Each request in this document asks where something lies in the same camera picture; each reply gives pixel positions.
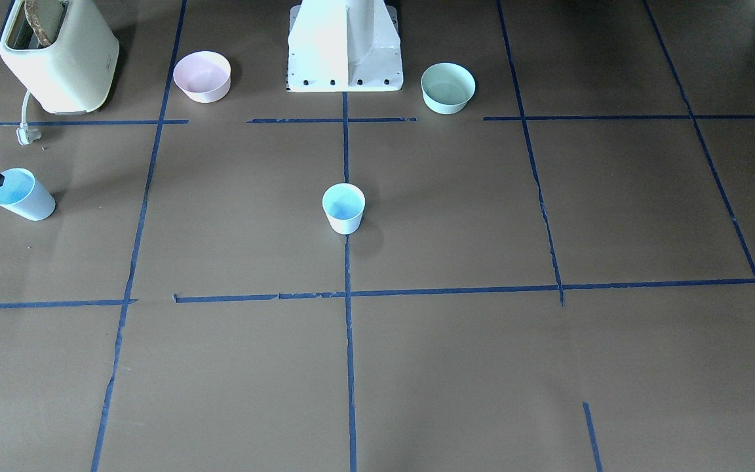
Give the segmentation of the light blue cup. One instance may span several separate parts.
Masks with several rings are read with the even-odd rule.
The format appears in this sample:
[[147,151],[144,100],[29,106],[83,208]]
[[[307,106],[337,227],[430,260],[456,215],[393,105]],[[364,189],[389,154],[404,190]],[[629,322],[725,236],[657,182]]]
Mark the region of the light blue cup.
[[32,222],[48,218],[54,212],[54,198],[31,171],[14,168],[4,170],[2,175],[0,207]]
[[336,233],[348,235],[358,230],[366,206],[365,194],[360,188],[349,183],[332,185],[324,192],[321,203]]

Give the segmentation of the white power plug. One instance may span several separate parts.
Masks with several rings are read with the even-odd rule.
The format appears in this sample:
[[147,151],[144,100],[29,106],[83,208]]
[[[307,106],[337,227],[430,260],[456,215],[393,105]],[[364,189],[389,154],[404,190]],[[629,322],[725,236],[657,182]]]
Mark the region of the white power plug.
[[20,122],[17,128],[17,140],[21,146],[29,146],[42,137],[42,132],[40,132],[38,128],[29,125],[28,105],[31,95],[32,94],[29,90],[25,92],[20,108]]

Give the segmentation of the cream toaster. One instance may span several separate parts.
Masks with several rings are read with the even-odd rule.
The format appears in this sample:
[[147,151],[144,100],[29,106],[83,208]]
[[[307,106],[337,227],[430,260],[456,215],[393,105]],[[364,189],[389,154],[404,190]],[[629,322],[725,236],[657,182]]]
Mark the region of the cream toaster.
[[56,37],[42,46],[24,1],[13,3],[0,57],[42,108],[56,115],[99,109],[113,86],[120,46],[93,1],[60,1]]

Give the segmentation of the toast slice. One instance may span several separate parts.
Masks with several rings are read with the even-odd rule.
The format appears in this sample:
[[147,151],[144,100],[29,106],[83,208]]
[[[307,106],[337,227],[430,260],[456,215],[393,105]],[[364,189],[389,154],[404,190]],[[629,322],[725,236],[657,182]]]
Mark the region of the toast slice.
[[25,18],[40,47],[53,44],[62,9],[60,1],[24,1]]

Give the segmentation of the pink bowl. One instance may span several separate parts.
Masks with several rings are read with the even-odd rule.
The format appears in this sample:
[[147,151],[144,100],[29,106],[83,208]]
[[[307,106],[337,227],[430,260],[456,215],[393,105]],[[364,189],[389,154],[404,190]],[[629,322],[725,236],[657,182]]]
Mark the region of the pink bowl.
[[231,89],[231,64],[218,52],[195,51],[174,66],[174,83],[198,104],[212,104]]

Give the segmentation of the green bowl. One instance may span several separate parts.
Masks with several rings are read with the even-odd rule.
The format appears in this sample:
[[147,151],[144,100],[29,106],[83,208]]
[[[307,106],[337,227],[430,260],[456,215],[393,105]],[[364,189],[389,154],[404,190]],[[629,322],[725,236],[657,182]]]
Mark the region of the green bowl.
[[464,110],[476,93],[476,79],[471,72],[450,62],[429,66],[421,75],[420,85],[425,105],[441,115]]

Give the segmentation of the white mounting post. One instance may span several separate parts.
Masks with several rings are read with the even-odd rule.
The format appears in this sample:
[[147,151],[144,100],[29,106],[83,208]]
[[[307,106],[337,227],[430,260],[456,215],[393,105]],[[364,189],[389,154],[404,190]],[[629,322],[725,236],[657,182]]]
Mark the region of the white mounting post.
[[384,1],[303,1],[290,9],[290,92],[395,92],[404,84],[398,12]]

